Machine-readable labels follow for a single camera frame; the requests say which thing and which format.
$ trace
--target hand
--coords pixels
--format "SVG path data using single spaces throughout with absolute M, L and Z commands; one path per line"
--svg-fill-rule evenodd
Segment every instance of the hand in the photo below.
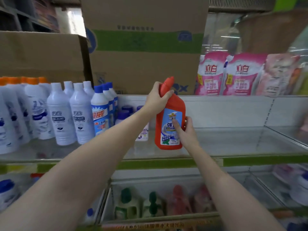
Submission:
M 163 97 L 158 93 L 160 82 L 155 82 L 152 91 L 148 94 L 144 109 L 147 110 L 150 116 L 159 114 L 166 106 L 167 101 L 174 93 L 174 90 L 168 91 Z
M 199 141 L 197 138 L 197 134 L 193 127 L 193 120 L 191 117 L 186 117 L 186 124 L 184 126 L 185 131 L 182 130 L 179 122 L 177 120 L 172 120 L 172 123 L 179 135 L 180 141 L 186 150 L 190 153 L 193 147 L 199 147 Z

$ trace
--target yellow label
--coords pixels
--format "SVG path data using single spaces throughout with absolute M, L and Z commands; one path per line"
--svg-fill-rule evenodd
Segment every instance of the yellow label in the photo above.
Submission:
M 233 75 L 232 74 L 228 74 L 227 81 L 226 81 L 227 85 L 232 85 L 232 78 L 233 78 Z
M 200 85 L 203 85 L 202 76 L 198 74 L 198 82 Z

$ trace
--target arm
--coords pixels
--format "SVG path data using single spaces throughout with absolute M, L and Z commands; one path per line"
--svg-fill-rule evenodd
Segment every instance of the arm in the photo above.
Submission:
M 3 212 L 0 230 L 75 230 L 140 132 L 166 106 L 174 91 L 161 98 L 159 85 L 142 109 L 70 153 Z
M 222 221 L 230 231 L 283 231 L 275 217 L 239 182 L 223 172 L 199 146 L 193 122 L 187 117 L 186 130 L 173 121 L 183 146 L 195 160 Z

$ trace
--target bottle with green cap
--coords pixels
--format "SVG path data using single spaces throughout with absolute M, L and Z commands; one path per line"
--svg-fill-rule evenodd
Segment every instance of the bottle with green cap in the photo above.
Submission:
M 121 191 L 119 201 L 115 206 L 115 219 L 127 220 L 140 217 L 140 206 L 137 198 L 132 197 L 131 190 L 125 188 Z
M 157 198 L 155 191 L 151 192 L 149 199 L 143 202 L 142 217 L 162 217 L 164 216 L 162 201 Z

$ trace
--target green bottle cap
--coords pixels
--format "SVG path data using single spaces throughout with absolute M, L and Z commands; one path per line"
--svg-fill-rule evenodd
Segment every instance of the green bottle cap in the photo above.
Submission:
M 150 212 L 151 215 L 156 215 L 156 213 L 157 213 L 157 204 L 156 203 L 150 204 L 149 212 Z
M 132 200 L 131 190 L 129 188 L 125 188 L 121 191 L 121 202 L 123 204 L 127 204 Z
M 157 197 L 156 197 L 156 192 L 155 192 L 155 191 L 151 192 L 150 195 L 149 195 L 149 201 L 150 201 L 150 203 L 155 203 L 155 202 L 156 202 L 156 199 L 157 199 Z

